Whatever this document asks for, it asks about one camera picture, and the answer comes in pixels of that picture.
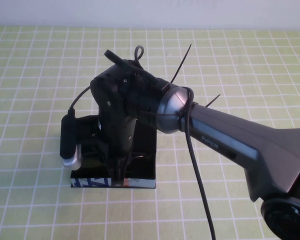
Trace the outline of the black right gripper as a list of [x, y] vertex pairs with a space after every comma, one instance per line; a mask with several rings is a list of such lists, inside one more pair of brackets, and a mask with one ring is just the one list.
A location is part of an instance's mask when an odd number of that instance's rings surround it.
[[[112, 180], [124, 177], [132, 159], [136, 119], [125, 108], [125, 88], [129, 74], [114, 64], [90, 82], [91, 94], [98, 105], [100, 131], [110, 141], [107, 167]], [[122, 160], [119, 153], [127, 153]]]

